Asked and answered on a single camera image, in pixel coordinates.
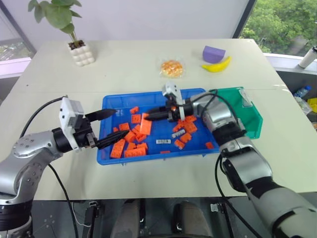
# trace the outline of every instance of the table surface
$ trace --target table surface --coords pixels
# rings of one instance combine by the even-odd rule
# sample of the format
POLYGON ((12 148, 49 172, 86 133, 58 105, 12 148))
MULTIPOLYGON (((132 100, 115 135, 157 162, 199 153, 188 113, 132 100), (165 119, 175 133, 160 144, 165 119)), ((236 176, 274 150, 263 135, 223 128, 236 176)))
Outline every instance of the table surface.
MULTIPOLYGON (((65 42, 47 42, 0 106, 0 149, 10 153, 29 116, 45 102, 67 94, 79 100, 86 113, 101 109, 105 95, 159 91, 169 80, 159 75, 162 60, 178 59, 185 75, 175 79, 179 88, 243 86, 264 122, 253 143, 270 163, 274 180, 296 192, 317 191, 317 133, 302 113, 286 85, 253 40, 212 39, 177 41, 90 42, 96 62, 77 67, 65 42), (205 45, 226 49, 232 56, 228 68, 209 73, 200 65, 205 45)), ((59 127, 59 103, 45 108, 28 133, 59 127)), ((92 124, 96 136, 99 122, 92 124)), ((96 149, 68 152, 52 165, 70 199, 219 196, 214 180, 218 154, 177 157, 122 165, 101 166, 96 149)), ((241 196, 219 173, 228 196, 241 196)), ((64 200, 56 178, 45 169, 37 200, 64 200)))

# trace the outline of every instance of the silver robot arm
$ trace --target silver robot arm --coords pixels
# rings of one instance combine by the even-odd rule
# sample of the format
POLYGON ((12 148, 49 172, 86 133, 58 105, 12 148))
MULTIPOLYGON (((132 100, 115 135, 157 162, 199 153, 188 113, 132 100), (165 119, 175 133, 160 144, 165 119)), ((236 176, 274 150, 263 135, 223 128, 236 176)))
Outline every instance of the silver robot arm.
POLYGON ((62 99, 61 128, 20 138, 9 156, 0 162, 0 238, 32 237, 32 202, 45 167, 71 150, 105 148, 128 131, 97 140, 90 122, 110 117, 116 110, 100 110, 84 116, 78 101, 62 99))
POLYGON ((302 196, 273 181, 267 160, 256 149, 239 119, 213 95, 195 95, 193 114, 202 117, 226 160, 223 167, 233 189, 245 192, 263 223, 277 238, 316 238, 317 209, 302 196))

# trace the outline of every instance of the toy banana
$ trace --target toy banana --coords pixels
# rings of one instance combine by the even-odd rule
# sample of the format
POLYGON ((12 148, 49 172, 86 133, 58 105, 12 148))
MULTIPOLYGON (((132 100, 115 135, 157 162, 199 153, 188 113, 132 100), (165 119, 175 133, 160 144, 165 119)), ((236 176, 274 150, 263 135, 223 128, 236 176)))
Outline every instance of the toy banana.
POLYGON ((223 71, 227 66, 229 65, 231 61, 231 56, 228 56, 223 62, 220 63, 214 63, 211 65, 202 65, 202 67, 209 72, 220 72, 223 71))

